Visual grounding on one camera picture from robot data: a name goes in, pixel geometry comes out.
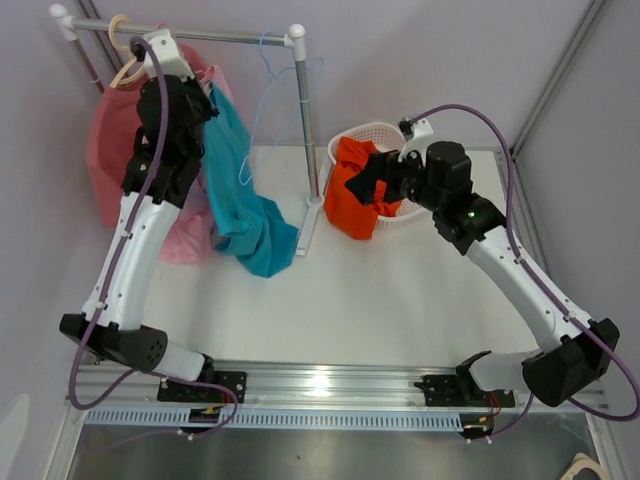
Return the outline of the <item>orange t shirt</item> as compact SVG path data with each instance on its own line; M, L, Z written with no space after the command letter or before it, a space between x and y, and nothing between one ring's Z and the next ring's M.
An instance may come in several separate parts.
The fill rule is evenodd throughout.
M329 222L355 240L370 240L373 236L378 217L395 217L401 202L384 202L386 184L378 181L374 195L374 203L361 205L356 197L346 188L345 183L360 173L368 156L377 152L373 142L360 142L350 137L339 139L336 165L334 166L324 209Z

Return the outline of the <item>blue wire hanger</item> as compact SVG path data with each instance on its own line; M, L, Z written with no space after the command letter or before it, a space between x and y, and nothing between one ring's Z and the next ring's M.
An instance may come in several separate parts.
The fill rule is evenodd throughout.
M290 130L293 128L293 116L290 116L289 118L289 122L288 124L281 130L279 136L276 138L276 140L268 147L267 153L264 154L256 163L253 167L249 166L250 163L250 159L251 159L251 154L254 152L254 147L256 146L255 143L255 138L256 138L256 133L258 131L258 127L259 127L259 123L261 121L262 118L262 113L263 113L263 107L265 102L267 101L267 99L269 98L271 91L274 89L274 87L278 84L280 78L288 71L295 71L296 68L295 67L284 67L282 68L278 73L275 73L272 65L269 61L269 59L267 58L266 54L264 53L264 43L266 40L266 37L269 36L271 34L271 31L266 31L264 33L261 34L260 39L258 41L258 53L260 55L260 58L262 59L266 72L268 74L268 80L269 80L269 85L267 86L267 88L265 89L264 93L262 94L257 108L256 108L256 114L253 120L253 125L252 125L252 129L251 129L251 133L250 133L250 145L249 145L249 150L247 152L247 155L244 157L242 164L240 166L239 172L238 172L238 176L237 176L237 180L239 182L239 184L241 186L247 186L250 182L252 182L254 180L254 176L256 173L260 172L263 168L266 162L269 161L269 158L272 156L274 150L276 147L279 147L281 144L281 141L283 140L284 136L286 134L288 134L290 132Z

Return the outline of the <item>pink t shirt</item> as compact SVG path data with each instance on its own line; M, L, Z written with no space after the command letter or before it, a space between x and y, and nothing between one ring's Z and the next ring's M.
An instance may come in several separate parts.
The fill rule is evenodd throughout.
M201 170L163 242L158 258L176 265L199 263L212 253L211 233L214 225L206 176Z

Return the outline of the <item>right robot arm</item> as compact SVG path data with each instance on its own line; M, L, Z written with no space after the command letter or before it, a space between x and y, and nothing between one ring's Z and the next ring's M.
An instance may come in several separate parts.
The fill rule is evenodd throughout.
M482 352L461 364L468 370L455 380L455 392L474 405L491 390L528 389L539 401L557 407L600 379L620 331L610 319L591 315L562 299L555 305L537 285L546 275L511 241L505 216L475 193L472 163L464 147L438 141L424 153L394 150L373 153L346 188L363 205L374 200L379 184L387 200L409 200L432 213L438 233L479 267L501 290L532 332L536 353Z

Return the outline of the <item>teal t shirt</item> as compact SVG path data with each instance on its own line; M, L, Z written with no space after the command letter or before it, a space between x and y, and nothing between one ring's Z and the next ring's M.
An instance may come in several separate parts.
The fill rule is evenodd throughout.
M249 273L270 278L292 264L298 229L276 202L256 193L248 168L250 135L231 100L217 86L209 99L218 114L203 127L202 166L215 222L213 247Z

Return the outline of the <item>beige hanger with red shirt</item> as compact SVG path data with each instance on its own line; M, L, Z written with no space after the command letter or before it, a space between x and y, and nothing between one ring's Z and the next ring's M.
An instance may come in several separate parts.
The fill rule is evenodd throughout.
M134 84L146 76L144 64L139 62L130 48L117 39L116 28L121 23L129 23L131 19L124 14L114 15L108 26L107 34L111 46L119 53L127 54L127 61L113 77L109 87L117 89Z

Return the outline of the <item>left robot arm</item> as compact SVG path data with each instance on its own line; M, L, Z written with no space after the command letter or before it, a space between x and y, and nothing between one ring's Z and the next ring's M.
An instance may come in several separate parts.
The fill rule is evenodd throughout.
M146 81L136 110L142 124L107 257L82 310L65 314L59 330L98 357L181 378L183 393L203 401L216 380L203 369L204 355L145 326L143 314L161 247L201 170L203 126L217 111L196 79L174 75Z

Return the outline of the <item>dusty red t shirt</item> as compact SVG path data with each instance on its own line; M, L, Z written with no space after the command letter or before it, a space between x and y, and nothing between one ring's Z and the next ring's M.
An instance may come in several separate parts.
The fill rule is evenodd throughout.
M179 47L196 73L199 81L217 82L217 74L223 73L218 65L206 65L200 55L191 47L179 44ZM226 79L223 73L223 87ZM86 162L94 188L101 222L105 227L113 228L118 223L121 184L126 167L133 155L135 134L141 126L136 111L140 98L140 89L148 76L144 73L140 78L128 84L122 82L115 85L112 81L103 93L91 123ZM202 220L210 228L213 223L211 209L205 206L198 188L189 192L184 210L179 215L181 222Z

